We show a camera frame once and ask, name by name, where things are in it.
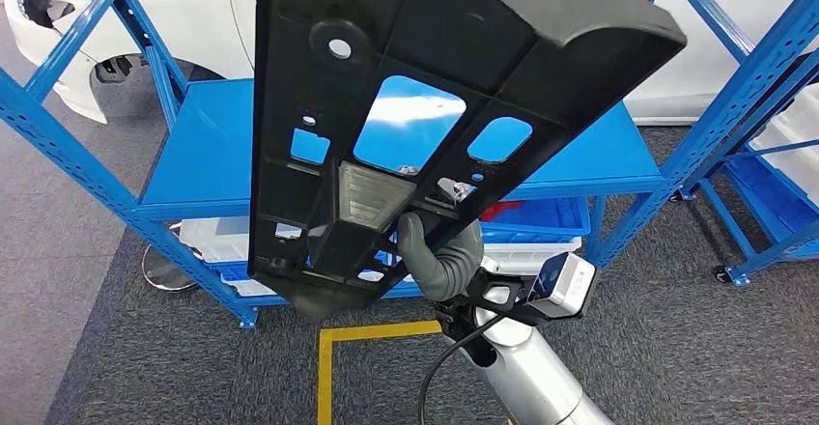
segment yellow floor marking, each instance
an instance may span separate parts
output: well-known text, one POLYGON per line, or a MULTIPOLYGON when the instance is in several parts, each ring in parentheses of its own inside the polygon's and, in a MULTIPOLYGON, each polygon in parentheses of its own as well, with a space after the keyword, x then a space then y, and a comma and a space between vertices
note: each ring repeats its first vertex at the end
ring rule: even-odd
POLYGON ((317 388, 318 425, 332 420, 332 344, 335 341, 370 340, 398 336, 440 333, 438 321, 385 324, 381 326, 343 326, 323 328, 319 332, 319 385, 317 388))

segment shelf caster wheel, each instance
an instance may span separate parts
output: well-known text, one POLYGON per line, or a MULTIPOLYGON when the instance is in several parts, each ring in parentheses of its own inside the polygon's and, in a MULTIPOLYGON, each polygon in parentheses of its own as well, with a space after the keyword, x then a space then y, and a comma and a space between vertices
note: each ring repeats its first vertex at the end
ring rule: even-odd
POLYGON ((711 273, 721 283, 732 283, 737 287, 744 287, 750 283, 750 280, 748 280, 748 277, 745 274, 733 276, 731 275, 730 271, 731 268, 728 266, 717 266, 711 271, 711 273))
POLYGON ((684 195, 682 191, 677 190, 671 195, 671 198, 668 198, 668 203, 680 203, 683 201, 690 201, 694 199, 693 195, 684 195))
POLYGON ((711 270, 711 273, 717 278, 717 281, 719 281, 719 283, 733 282, 725 266, 717 266, 713 270, 711 270))

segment black cable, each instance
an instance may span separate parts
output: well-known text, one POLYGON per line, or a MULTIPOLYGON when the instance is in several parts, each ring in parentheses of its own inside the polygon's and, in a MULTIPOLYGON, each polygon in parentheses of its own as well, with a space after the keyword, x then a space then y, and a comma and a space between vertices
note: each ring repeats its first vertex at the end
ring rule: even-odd
POLYGON ((433 380, 433 375, 438 370, 438 367, 440 367, 440 364, 442 364, 447 357, 452 355, 458 349, 462 348, 466 343, 481 336, 483 332, 490 329, 493 325, 497 324, 502 319, 503 315, 501 314, 492 317, 491 319, 489 319, 488 322, 476 328, 475 331, 471 332, 469 335, 453 343, 440 355, 438 360, 436 360, 435 364, 433 364, 433 366, 430 367, 430 370, 427 371, 427 376, 424 378, 424 383, 421 384, 421 391, 418 392, 418 425, 425 425, 427 423, 426 419, 424 418, 424 404, 427 402, 427 389, 429 389, 430 383, 433 380))

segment black plastic panel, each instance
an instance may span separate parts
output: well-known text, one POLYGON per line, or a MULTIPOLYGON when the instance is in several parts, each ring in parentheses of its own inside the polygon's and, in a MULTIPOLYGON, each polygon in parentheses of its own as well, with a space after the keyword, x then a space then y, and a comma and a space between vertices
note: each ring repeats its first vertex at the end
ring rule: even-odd
POLYGON ((645 0, 258 0, 256 30, 250 273, 318 315, 362 307, 406 276, 374 259, 394 250, 400 213, 437 215, 427 242, 440 246, 685 44, 645 0), (331 51, 335 40, 349 56, 331 51), (353 155, 391 75, 466 103, 414 176, 353 155), (500 117, 530 124, 531 135, 502 162, 470 157, 500 117), (296 128, 329 140, 324 164, 291 157, 296 128), (440 178, 477 188, 453 206, 431 198, 440 178), (278 222, 305 232, 279 239, 278 222), (362 280, 364 269, 384 278, 362 280))

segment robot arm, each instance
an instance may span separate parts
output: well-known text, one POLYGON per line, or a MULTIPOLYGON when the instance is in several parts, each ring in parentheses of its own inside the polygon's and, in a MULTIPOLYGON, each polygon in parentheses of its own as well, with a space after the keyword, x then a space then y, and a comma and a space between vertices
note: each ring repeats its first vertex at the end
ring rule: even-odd
MULTIPOLYGON (((475 227, 465 229, 434 255, 423 241, 417 215, 399 221, 402 258, 421 291, 438 301, 443 333, 457 343, 493 324, 459 351, 516 424, 610 424, 534 328, 540 322, 581 315, 597 271, 573 253, 549 259, 536 275, 504 274, 487 257, 479 269, 470 269, 477 266, 477 256, 483 255, 480 236, 476 240, 472 230, 477 224, 472 225, 475 227), (504 319, 493 323, 498 313, 504 319)), ((422 414, 423 404, 419 406, 422 414)))

